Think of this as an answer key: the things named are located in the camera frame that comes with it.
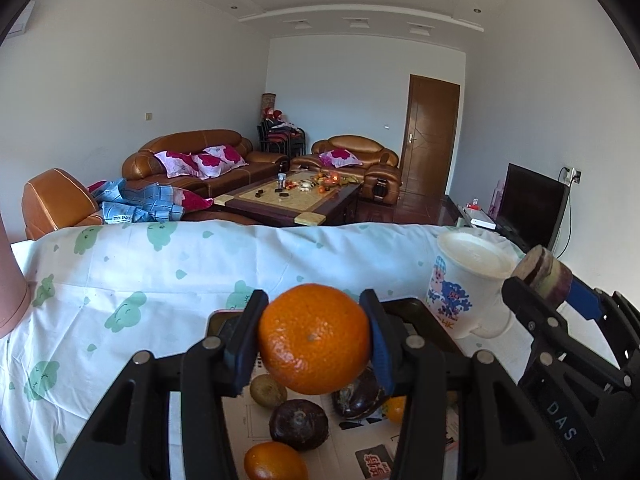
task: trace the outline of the mug handle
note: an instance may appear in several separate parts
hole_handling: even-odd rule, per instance
[[[475,329],[470,330],[470,333],[475,336],[481,337],[482,339],[493,339],[507,332],[507,330],[513,326],[513,322],[515,321],[515,316],[513,315],[513,312],[511,311],[511,309],[502,302],[501,298],[498,298],[494,304],[494,306],[499,306],[499,305],[504,307],[509,313],[509,319],[507,320],[507,323],[503,328],[499,330],[491,330],[489,328],[483,327],[482,325],[479,325]]]

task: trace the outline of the table top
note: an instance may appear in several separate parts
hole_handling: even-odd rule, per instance
[[[308,180],[315,175],[316,172],[289,171],[287,180]],[[214,203],[235,212],[260,214],[300,225],[320,225],[335,209],[358,193],[361,186],[346,184],[326,193],[320,193],[319,186],[308,191],[295,187],[283,190],[288,196],[280,196],[274,191],[278,187],[277,177],[269,177],[216,197]]]

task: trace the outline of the door frame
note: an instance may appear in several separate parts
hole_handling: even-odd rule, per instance
[[[456,117],[454,118],[453,124],[453,142],[451,143],[451,150],[449,152],[449,173],[447,173],[447,183],[449,182],[449,177],[451,175],[451,161],[453,160],[453,152],[456,149],[456,135],[458,134],[458,117],[460,115],[460,97],[462,96],[462,85],[459,83],[452,83],[451,81],[444,81],[444,79],[436,79],[434,77],[427,77],[424,75],[416,75],[409,74],[409,94],[406,99],[406,119],[404,120],[404,139],[402,140],[402,150],[400,152],[400,177],[402,178],[402,171],[404,170],[404,152],[406,151],[407,139],[409,137],[409,119],[411,118],[411,103],[412,97],[414,96],[414,85],[413,82],[416,79],[427,79],[429,81],[440,81],[443,83],[450,83],[453,85],[457,85],[459,90],[458,93],[458,107],[456,108]],[[406,183],[402,182],[400,185],[400,192],[405,191]],[[447,186],[445,185],[444,194],[447,193]]]

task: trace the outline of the mangosteen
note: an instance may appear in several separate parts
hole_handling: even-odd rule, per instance
[[[269,374],[255,377],[249,393],[264,408],[277,408],[287,400],[287,389]]]
[[[276,442],[287,444],[296,451],[309,451],[329,437],[329,419],[316,403],[292,399],[273,410],[269,433]]]
[[[369,367],[353,383],[331,394],[336,413],[347,420],[366,418],[375,412],[388,396]]]

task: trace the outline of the dark red floor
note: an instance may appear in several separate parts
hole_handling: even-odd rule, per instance
[[[395,206],[358,201],[357,222],[455,225],[458,215],[447,197],[402,193]]]

